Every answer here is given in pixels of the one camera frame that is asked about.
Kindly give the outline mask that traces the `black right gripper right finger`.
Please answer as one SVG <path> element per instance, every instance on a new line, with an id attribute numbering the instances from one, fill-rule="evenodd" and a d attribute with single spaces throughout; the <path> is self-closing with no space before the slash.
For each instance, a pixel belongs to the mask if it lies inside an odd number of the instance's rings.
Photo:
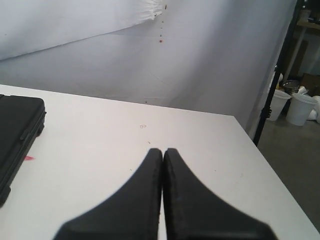
<path id="1" fill-rule="evenodd" d="M 210 191 L 175 148 L 163 158 L 163 204 L 169 240 L 275 240 L 266 223 Z"/>

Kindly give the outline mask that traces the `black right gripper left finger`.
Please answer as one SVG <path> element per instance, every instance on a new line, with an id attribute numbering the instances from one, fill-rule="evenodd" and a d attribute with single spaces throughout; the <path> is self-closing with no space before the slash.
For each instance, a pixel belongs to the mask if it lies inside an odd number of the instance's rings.
<path id="1" fill-rule="evenodd" d="M 56 240 L 156 240 L 162 197 L 161 150 L 151 148 L 112 196 L 64 223 Z"/>

